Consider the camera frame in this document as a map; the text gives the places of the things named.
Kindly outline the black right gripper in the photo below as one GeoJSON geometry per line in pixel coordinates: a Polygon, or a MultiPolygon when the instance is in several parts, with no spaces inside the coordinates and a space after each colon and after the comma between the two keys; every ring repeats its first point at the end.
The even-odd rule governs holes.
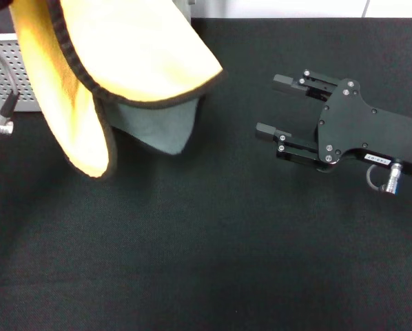
{"type": "Polygon", "coordinates": [[[276,74],[272,87],[327,101],[320,114],[324,123],[318,126],[318,144],[256,124],[256,138],[274,142],[279,159],[306,166],[318,166],[321,160],[330,168],[348,158],[384,168],[399,161],[402,172],[412,175],[412,118],[368,105],[358,81],[305,69],[298,79],[276,74]]]}

